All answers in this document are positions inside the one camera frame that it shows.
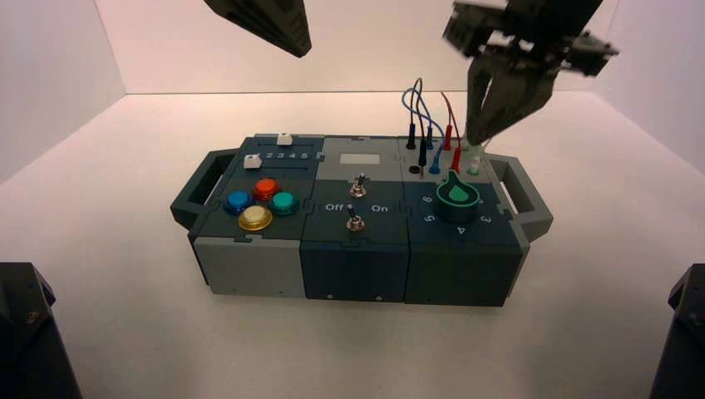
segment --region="control box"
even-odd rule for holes
[[[415,174],[406,143],[256,135],[209,153],[171,211],[213,293],[502,306],[553,221],[544,201],[516,158],[470,174],[443,150]]]

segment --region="blue button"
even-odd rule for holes
[[[250,205],[254,204],[252,195],[247,191],[233,191],[228,195],[228,201],[225,203],[225,212],[229,214],[241,214]]]

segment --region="metal toggle switch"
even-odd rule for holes
[[[355,183],[352,184],[352,187],[348,191],[348,194],[350,194],[351,197],[354,198],[362,198],[367,194],[367,191],[365,190],[365,174],[361,173],[357,179],[355,179]]]
[[[365,222],[362,221],[359,214],[355,214],[355,209],[352,205],[348,205],[348,214],[350,215],[350,219],[348,219],[348,223],[346,224],[348,230],[362,231],[365,229]]]

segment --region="yellow button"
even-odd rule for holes
[[[269,212],[269,209],[259,205],[250,206],[238,217],[240,228],[247,231],[264,229],[270,223],[272,223],[272,213]]]

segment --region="white backdrop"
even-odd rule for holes
[[[503,0],[484,2],[502,6]],[[606,36],[619,0],[592,30]],[[313,49],[299,60],[203,0],[96,0],[128,93],[465,90],[468,61],[442,39],[452,0],[306,0]],[[591,80],[561,77],[559,89]]]
[[[705,172],[705,3],[622,0],[610,39],[623,49],[597,92]]]
[[[123,94],[92,0],[0,1],[0,182]]]

